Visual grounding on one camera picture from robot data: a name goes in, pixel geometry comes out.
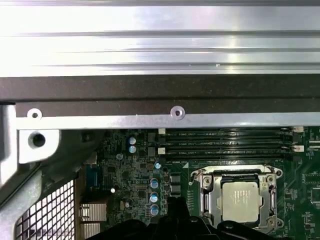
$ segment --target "metal mesh grille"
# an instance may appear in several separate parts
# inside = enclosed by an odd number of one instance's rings
[[[17,240],[74,240],[74,181],[33,205],[16,224]]]

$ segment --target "green circuit board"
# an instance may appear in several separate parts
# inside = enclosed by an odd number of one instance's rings
[[[147,224],[154,214],[166,214],[168,196],[185,197],[190,214],[201,214],[192,171],[266,164],[283,171],[276,181],[276,204],[284,225],[270,234],[320,240],[320,127],[297,129],[108,130],[97,164],[88,167],[86,190],[115,190],[107,205],[107,228],[127,219]],[[90,180],[92,174],[96,181]]]

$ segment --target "motherboard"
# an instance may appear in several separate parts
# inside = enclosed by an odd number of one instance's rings
[[[165,215],[184,197],[193,216],[277,238],[320,240],[320,127],[107,130],[86,191],[110,192],[104,229]]]

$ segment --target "cpu socket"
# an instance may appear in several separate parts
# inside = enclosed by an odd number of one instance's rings
[[[212,225],[235,221],[269,233],[284,222],[277,217],[277,179],[283,171],[269,165],[207,166],[191,173],[199,182],[200,212]]]

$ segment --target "blue capacitor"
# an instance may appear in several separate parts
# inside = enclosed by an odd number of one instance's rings
[[[159,162],[156,162],[154,164],[155,169],[160,169],[161,168],[161,164]]]
[[[152,202],[152,203],[158,202],[158,193],[152,192],[150,194],[150,202]]]
[[[129,147],[129,152],[130,152],[131,154],[134,154],[136,151],[137,151],[137,148],[136,148],[135,146],[130,146],[130,147]]]
[[[159,207],[158,207],[158,205],[153,204],[153,205],[151,206],[150,213],[151,213],[152,216],[158,215],[158,214],[159,214]]]
[[[136,142],[137,140],[133,136],[129,138],[129,144],[134,145]]]
[[[156,178],[152,178],[150,180],[150,187],[152,189],[157,189],[159,187],[159,182],[158,182],[158,180]]]

